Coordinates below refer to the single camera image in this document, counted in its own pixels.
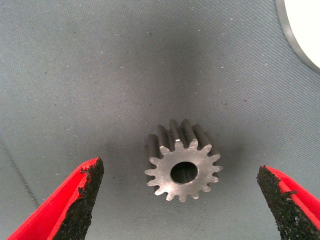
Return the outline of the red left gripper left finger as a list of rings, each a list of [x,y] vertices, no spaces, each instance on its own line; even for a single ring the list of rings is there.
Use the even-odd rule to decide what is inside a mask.
[[[99,157],[80,164],[9,239],[85,239],[103,175]]]

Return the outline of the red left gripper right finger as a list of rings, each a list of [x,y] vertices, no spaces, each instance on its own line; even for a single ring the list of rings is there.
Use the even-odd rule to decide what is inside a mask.
[[[284,172],[262,165],[257,183],[282,240],[320,238],[320,199]]]

